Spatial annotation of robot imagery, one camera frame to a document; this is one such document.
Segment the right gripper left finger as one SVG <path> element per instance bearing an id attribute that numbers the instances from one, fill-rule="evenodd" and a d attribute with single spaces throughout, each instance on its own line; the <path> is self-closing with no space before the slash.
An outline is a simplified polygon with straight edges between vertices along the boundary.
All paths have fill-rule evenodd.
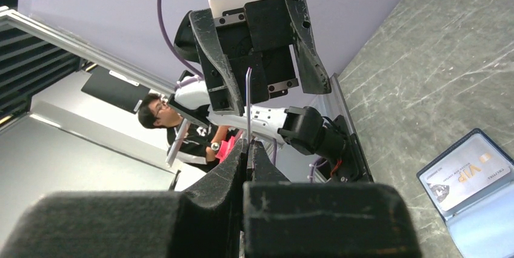
<path id="1" fill-rule="evenodd" d="M 238 257 L 248 142 L 183 191 L 69 191 L 27 208 L 2 257 Z"/>

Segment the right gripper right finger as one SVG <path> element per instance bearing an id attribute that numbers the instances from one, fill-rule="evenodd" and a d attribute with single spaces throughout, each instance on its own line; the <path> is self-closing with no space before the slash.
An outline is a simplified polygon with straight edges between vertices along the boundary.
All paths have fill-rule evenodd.
<path id="1" fill-rule="evenodd" d="M 243 186 L 247 257 L 421 257 L 407 205 L 373 182 L 290 182 L 262 143 L 248 150 Z"/>

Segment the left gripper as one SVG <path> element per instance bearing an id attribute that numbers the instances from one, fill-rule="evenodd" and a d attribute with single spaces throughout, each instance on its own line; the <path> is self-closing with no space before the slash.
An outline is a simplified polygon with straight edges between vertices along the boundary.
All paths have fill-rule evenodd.
<path id="1" fill-rule="evenodd" d="M 249 68 L 253 104 L 298 87 L 292 45 L 303 92 L 332 92 L 316 51 L 306 0 L 252 1 L 215 19 L 209 9 L 192 11 L 179 25 L 174 45 L 185 60 L 201 66 L 207 99 L 216 114 L 243 115 Z"/>

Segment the blue card holder wallet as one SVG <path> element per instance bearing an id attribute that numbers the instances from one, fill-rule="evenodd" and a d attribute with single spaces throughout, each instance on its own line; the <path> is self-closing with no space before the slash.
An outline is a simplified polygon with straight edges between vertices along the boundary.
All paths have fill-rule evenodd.
<path id="1" fill-rule="evenodd" d="M 474 128 L 416 174 L 463 257 L 513 257 L 513 158 Z"/>

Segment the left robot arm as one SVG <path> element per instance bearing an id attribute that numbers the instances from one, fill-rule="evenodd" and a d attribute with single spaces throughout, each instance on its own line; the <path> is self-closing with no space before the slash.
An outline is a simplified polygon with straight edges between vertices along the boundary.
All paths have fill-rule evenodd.
<path id="1" fill-rule="evenodd" d="M 333 182 L 372 181 L 347 109 L 331 119 L 311 106 L 262 106 L 298 86 L 306 94 L 333 91 L 307 0 L 253 0 L 220 14 L 189 11 L 175 46 L 202 68 L 185 75 L 169 99 L 188 121 L 240 128 L 317 155 L 329 163 Z"/>

